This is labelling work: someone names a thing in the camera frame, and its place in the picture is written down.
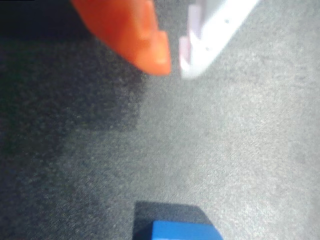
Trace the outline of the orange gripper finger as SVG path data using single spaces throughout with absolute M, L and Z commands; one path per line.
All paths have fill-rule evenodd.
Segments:
M 158 27 L 152 0 L 74 0 L 87 29 L 141 71 L 171 72 L 168 35 Z

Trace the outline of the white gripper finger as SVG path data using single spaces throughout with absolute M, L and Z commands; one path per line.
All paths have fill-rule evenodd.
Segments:
M 179 38 L 183 79 L 201 76 L 241 27 L 258 0 L 197 0 L 188 6 L 186 35 Z

